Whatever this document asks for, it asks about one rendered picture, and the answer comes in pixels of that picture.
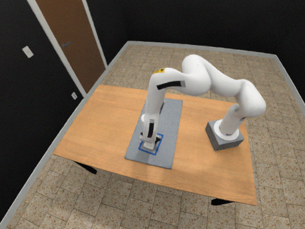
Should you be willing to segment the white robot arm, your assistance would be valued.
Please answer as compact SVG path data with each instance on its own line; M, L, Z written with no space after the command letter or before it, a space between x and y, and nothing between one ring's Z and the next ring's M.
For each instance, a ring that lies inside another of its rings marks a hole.
M141 117L143 136L140 136L140 140L150 144L153 142L167 89L174 89L191 96L203 95L208 90L224 97L234 96L238 104L233 104L224 118L218 120L213 127L215 134L226 141L238 137L238 128L246 117L258 117L265 112L266 103L250 81L234 80L198 55L189 55L183 60L182 72L173 68L163 68L152 74L145 114Z

